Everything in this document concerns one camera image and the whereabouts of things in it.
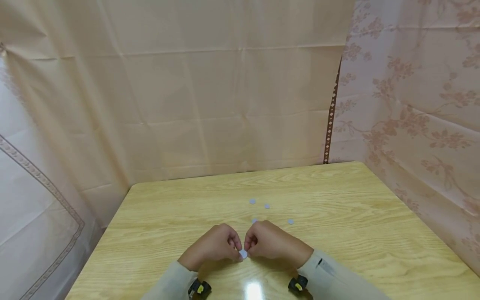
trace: curtain border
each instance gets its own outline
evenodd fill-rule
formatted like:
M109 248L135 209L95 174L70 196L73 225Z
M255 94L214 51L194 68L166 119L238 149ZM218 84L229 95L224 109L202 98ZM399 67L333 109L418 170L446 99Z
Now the curtain border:
M332 133L333 133L333 120L335 117L335 106L336 106L336 95L338 94L338 81L340 79L340 69L342 67L342 58L340 57L340 63L338 64L338 73L336 74L335 87L333 89L332 102L330 108L328 109L328 123L327 131L325 133L325 148L324 148L324 164L328 164L328 159L330 156L330 146L332 142Z

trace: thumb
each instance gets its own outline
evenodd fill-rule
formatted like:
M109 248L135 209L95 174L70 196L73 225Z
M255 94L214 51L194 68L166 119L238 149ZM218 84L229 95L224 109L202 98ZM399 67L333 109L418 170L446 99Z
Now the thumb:
M228 248L228 258L235 261L235 262L241 262L243 261L243 258L235 248L229 247Z

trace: person's left hand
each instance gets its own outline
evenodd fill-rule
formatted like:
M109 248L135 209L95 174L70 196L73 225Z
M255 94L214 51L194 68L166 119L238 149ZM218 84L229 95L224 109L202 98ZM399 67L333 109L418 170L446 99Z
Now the person's left hand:
M229 258L241 262L241 242L238 233L227 224L213 226L193 243L178 262L190 271L198 271L205 261Z

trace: brown trim strip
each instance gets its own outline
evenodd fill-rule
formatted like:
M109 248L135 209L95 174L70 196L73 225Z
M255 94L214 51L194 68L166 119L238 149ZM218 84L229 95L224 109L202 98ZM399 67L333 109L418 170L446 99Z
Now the brown trim strip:
M15 146L13 146L7 139L0 134L0 150L2 150L8 157L10 157L15 163L21 166L28 174L30 174L36 181L38 181L44 188L46 188L57 201L67 210L70 216L77 222L77 231L72 236L72 239L68 243L67 247L63 249L60 255L55 261L48 267L48 269L40 276L40 278L25 292L20 300L28 300L33 294L44 284L44 282L50 277L50 275L57 269L63 259L72 250L78 237L82 233L85 226L85 222L78 215L75 209L68 203L63 197L62 193L57 189L53 182L40 170L36 165L23 155Z
M338 93L338 80L340 79L340 67L342 66L342 59L340 59L340 64L338 65L338 73L336 74L335 87L333 89L332 103L328 110L328 124L327 132L325 135L325 149L324 149L324 164L328 164L328 157L330 156L330 146L332 142L332 132L333 132L333 118L335 116L335 106L336 106L336 95Z

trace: person's hand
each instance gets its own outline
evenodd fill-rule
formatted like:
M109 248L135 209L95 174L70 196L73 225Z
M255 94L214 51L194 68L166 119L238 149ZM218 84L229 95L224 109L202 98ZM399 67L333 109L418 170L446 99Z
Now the person's hand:
M298 269L310 258L313 248L270 221L257 221L245 235L245 251L249 257L285 259Z
M179 258L178 262L190 271L198 271L208 260L218 261L229 258L236 262L243 259L239 253L241 242L238 233L227 224L213 226L193 243Z

